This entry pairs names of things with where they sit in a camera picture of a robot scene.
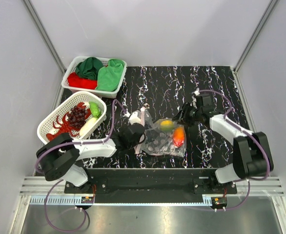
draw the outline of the basket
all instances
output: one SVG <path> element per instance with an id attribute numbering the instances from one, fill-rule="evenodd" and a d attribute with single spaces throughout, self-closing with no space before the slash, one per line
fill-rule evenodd
<path id="1" fill-rule="evenodd" d="M 71 73 L 75 72 L 75 69 L 76 69 L 76 66 L 78 65 L 78 63 L 85 61 L 87 58 L 89 58 L 89 56 L 77 56 L 74 58 L 74 60 L 70 63 L 65 75 L 63 76 L 63 80 L 61 82 L 62 87 L 65 89 L 69 89 L 73 93 L 75 93 L 77 91 L 88 91 L 88 92 L 91 92 L 91 93 L 93 93 L 99 97 L 116 98 L 117 93 L 120 90 L 121 85 L 123 84 L 124 75 L 125 75 L 125 72 L 127 70 L 127 63 L 125 61 L 123 61 L 124 62 L 124 68 L 123 68 L 122 77 L 120 79 L 120 82 L 118 84 L 117 89 L 113 92 L 93 90 L 93 89 L 83 89 L 83 88 L 76 88 L 76 87 L 69 86 L 68 81 L 67 81 L 68 76 Z M 98 58 L 98 57 L 96 57 L 96 58 L 98 60 L 100 60 L 104 66 L 106 66 L 108 61 L 110 60 L 109 58 L 106 58 L 106 59 L 105 58 Z"/>
<path id="2" fill-rule="evenodd" d="M 94 123 L 93 126 L 89 129 L 89 131 L 82 135 L 75 137 L 76 139 L 87 139 L 94 130 L 106 119 L 106 104 L 94 94 L 91 94 L 86 91 L 79 91 L 71 95 L 68 99 L 66 99 L 60 106 L 58 106 L 51 114 L 49 114 L 38 126 L 37 134 L 39 139 L 44 143 L 48 143 L 49 140 L 46 138 L 47 133 L 55 134 L 58 132 L 58 129 L 53 128 L 53 121 L 56 124 L 56 116 L 59 117 L 59 122 L 61 122 L 61 118 L 70 111 L 75 105 L 80 102 L 95 102 L 101 110 L 102 115 L 99 119 Z M 79 133 L 78 131 L 72 130 L 73 134 Z"/>

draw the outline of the green towel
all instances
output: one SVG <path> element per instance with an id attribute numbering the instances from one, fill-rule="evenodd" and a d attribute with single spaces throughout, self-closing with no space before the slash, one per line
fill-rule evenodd
<path id="1" fill-rule="evenodd" d="M 89 57 L 85 61 L 78 63 L 76 74 L 81 78 L 97 80 L 99 70 L 103 67 L 100 60 L 95 57 Z"/>
<path id="2" fill-rule="evenodd" d="M 124 62 L 118 59 L 110 59 L 108 66 L 99 71 L 98 86 L 96 90 L 112 92 L 117 89 L 122 77 Z"/>

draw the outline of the white wall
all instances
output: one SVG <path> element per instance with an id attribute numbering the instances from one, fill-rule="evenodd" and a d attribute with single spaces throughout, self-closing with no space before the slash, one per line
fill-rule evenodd
<path id="1" fill-rule="evenodd" d="M 234 66 L 269 0 L 32 0 L 64 65 Z"/>
<path id="2" fill-rule="evenodd" d="M 36 128 L 60 79 L 22 1 L 0 0 L 0 234 L 11 224 L 24 176 L 34 170 Z"/>
<path id="3" fill-rule="evenodd" d="M 286 0 L 278 3 L 239 78 L 256 128 L 268 136 L 274 174 L 286 194 Z"/>

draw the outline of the metal floor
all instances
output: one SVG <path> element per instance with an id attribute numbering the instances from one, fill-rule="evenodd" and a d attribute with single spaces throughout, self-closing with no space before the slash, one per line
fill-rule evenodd
<path id="1" fill-rule="evenodd" d="M 229 197 L 228 207 L 237 204 L 238 197 Z M 48 206 L 48 215 L 58 228 L 74 229 L 83 214 L 69 211 L 69 206 Z M 189 207 L 94 206 L 89 208 L 87 222 L 81 234 L 281 234 L 273 202 L 269 197 L 250 197 L 234 211 L 204 212 Z M 30 205 L 23 234 L 55 234 L 45 221 L 42 205 Z"/>

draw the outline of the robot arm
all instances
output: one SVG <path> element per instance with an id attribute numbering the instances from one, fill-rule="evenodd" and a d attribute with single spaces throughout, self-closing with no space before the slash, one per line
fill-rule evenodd
<path id="1" fill-rule="evenodd" d="M 140 143 L 144 131 L 141 124 L 134 123 L 113 134 L 106 142 L 105 139 L 73 140 L 68 133 L 63 133 L 39 149 L 36 155 L 39 158 L 55 146 L 68 143 L 68 146 L 49 152 L 40 161 L 40 165 L 47 181 L 64 179 L 80 187 L 89 178 L 84 168 L 75 165 L 76 161 L 91 157 L 111 157 L 117 151 L 131 149 Z"/>
<path id="2" fill-rule="evenodd" d="M 266 135 L 262 132 L 253 133 L 214 109 L 209 94 L 197 94 L 193 102 L 186 102 L 172 120 L 186 126 L 193 126 L 200 122 L 219 133 L 233 145 L 233 163 L 216 170 L 213 175 L 215 183 L 225 184 L 251 176 L 259 176 L 266 172 L 266 160 L 263 154 L 244 132 L 252 135 L 262 146 L 269 160 L 270 171 L 272 171 L 273 161 Z"/>

